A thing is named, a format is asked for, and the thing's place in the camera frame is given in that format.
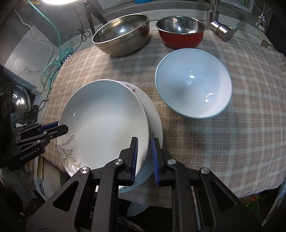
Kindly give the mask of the gloved left hand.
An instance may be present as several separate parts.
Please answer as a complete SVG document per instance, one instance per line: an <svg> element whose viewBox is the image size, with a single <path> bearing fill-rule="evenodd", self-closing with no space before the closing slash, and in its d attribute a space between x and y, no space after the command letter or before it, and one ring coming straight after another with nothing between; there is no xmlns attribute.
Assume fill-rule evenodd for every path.
<svg viewBox="0 0 286 232"><path fill-rule="evenodd" d="M33 168L34 168L33 162L28 162L24 166L22 166L20 169L17 169L14 171L14 173L19 178L20 185L25 190L34 191L36 189Z"/></svg>

